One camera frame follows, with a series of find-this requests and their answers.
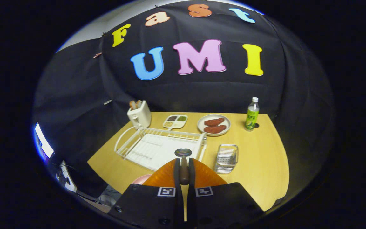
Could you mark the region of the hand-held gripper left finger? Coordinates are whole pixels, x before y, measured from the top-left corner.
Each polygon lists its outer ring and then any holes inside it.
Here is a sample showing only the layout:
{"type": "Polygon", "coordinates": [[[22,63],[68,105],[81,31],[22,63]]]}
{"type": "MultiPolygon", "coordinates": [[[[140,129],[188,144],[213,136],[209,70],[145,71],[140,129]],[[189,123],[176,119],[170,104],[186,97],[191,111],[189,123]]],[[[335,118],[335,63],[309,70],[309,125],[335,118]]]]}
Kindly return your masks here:
{"type": "Polygon", "coordinates": [[[181,229],[184,200],[180,160],[164,164],[142,184],[130,184],[108,213],[133,229],[181,229]]]}

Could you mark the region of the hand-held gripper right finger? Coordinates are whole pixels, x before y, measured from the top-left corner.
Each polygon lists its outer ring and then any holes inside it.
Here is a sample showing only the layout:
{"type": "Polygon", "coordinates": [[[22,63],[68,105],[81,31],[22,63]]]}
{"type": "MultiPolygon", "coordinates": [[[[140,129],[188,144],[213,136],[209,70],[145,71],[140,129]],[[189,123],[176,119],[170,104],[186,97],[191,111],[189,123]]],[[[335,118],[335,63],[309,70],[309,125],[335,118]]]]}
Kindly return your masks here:
{"type": "Polygon", "coordinates": [[[188,171],[188,228],[244,229],[264,215],[240,183],[228,184],[196,159],[188,171]]]}

